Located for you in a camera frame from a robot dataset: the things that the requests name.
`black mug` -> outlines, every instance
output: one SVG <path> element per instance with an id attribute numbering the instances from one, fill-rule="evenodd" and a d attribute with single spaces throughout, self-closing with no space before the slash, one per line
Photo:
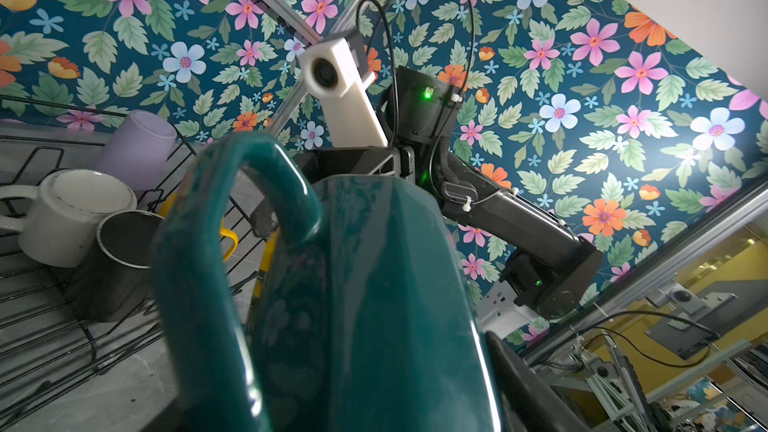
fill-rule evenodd
<path id="1" fill-rule="evenodd" d="M 117 322 L 139 312 L 151 295 L 150 245 L 162 221 L 143 210 L 116 212 L 101 221 L 96 242 L 67 289 L 75 315 Z"/>

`white rim of black mug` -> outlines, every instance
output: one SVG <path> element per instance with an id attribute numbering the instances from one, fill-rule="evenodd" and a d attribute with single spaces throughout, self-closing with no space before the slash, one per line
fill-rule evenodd
<path id="1" fill-rule="evenodd" d="M 98 227 L 96 227 L 96 242 L 98 243 L 98 247 L 101 249 L 101 251 L 107 255 L 107 257 L 110 257 L 112 260 L 117 262 L 118 264 L 125 265 L 130 268 L 137 268 L 137 269 L 143 269 L 146 270 L 148 268 L 152 268 L 151 265 L 136 265 L 136 264 L 129 264 L 126 261 L 120 260 L 119 258 L 115 257 L 110 253 L 109 250 L 104 246 L 103 243 L 101 243 L 101 226 L 104 225 L 104 223 L 109 220 L 112 216 L 116 216 L 117 214 L 144 214 L 145 216 L 153 216 L 153 217 L 159 217 L 160 220 L 165 220 L 163 216 L 159 216 L 158 214 L 155 214 L 153 212 L 149 212 L 146 210 L 120 210 L 117 212 L 112 212 L 109 216 L 104 217 L 101 222 L 98 224 Z"/>

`mug handle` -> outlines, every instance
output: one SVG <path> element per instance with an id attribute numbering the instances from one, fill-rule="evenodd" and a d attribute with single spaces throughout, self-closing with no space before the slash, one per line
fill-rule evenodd
<path id="1" fill-rule="evenodd" d="M 219 235 L 221 237 L 226 237 L 229 240 L 232 241 L 232 246 L 227 249 L 227 251 L 224 253 L 224 259 L 227 260 L 229 257 L 232 256 L 232 254 L 235 253 L 235 249 L 237 248 L 237 245 L 240 244 L 240 239 L 237 237 L 237 234 L 234 230 L 229 230 L 228 228 L 222 227 L 219 230 Z"/>
<path id="2" fill-rule="evenodd" d="M 236 132 L 206 148 L 179 187 L 154 247 L 154 297 L 194 430 L 270 432 L 260 383 L 221 261 L 219 230 L 237 171 L 259 187 L 280 221 L 283 246 L 322 229 L 322 204 L 272 136 Z"/>
<path id="3" fill-rule="evenodd" d="M 38 188 L 35 186 L 5 186 L 0 187 L 0 198 L 26 197 L 35 200 L 38 197 Z M 24 232 L 23 218 L 0 216 L 0 228 Z"/>

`white mug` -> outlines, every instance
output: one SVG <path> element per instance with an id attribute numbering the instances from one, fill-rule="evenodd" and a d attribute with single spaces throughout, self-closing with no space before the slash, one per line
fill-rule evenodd
<path id="1" fill-rule="evenodd" d="M 136 208 L 128 186 L 102 172 L 54 172 L 40 186 L 0 187 L 0 198 L 34 200 L 26 217 L 0 216 L 0 228 L 20 232 L 24 254 L 55 267 L 77 267 L 91 247 L 101 219 Z"/>

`dish rack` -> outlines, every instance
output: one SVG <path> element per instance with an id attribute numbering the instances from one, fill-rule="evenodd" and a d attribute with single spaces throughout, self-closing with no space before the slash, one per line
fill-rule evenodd
<path id="1" fill-rule="evenodd" d="M 8 98 L 44 106 L 60 104 Z M 69 109 L 118 115 L 103 110 Z M 188 141 L 178 133 L 179 143 L 168 156 L 170 172 L 157 187 L 138 197 L 139 208 L 154 212 L 179 186 L 183 167 L 191 164 L 197 154 Z M 23 180 L 39 184 L 43 178 L 62 169 L 65 147 L 100 147 L 103 143 L 70 139 L 46 139 L 0 135 L 0 142 L 21 141 L 36 145 L 22 167 L 9 182 Z M 44 172 L 35 172 L 30 165 L 44 161 Z M 0 212 L 23 217 L 26 205 L 21 198 L 0 200 Z M 237 232 L 241 245 L 226 264 L 227 276 L 246 276 L 234 283 L 232 295 L 241 294 L 258 275 L 258 267 L 246 259 L 264 243 L 253 235 L 248 215 L 230 196 L 230 206 L 224 217 L 225 226 Z M 126 317 L 113 324 L 93 324 L 75 318 L 64 299 L 71 270 L 53 268 L 33 262 L 18 248 L 17 232 L 0 232 L 0 430 L 6 430 L 20 420 L 45 407 L 67 392 L 99 375 L 108 373 L 122 360 L 157 342 L 164 336 L 154 300 L 145 299 Z M 250 236 L 253 245 L 245 245 Z"/>

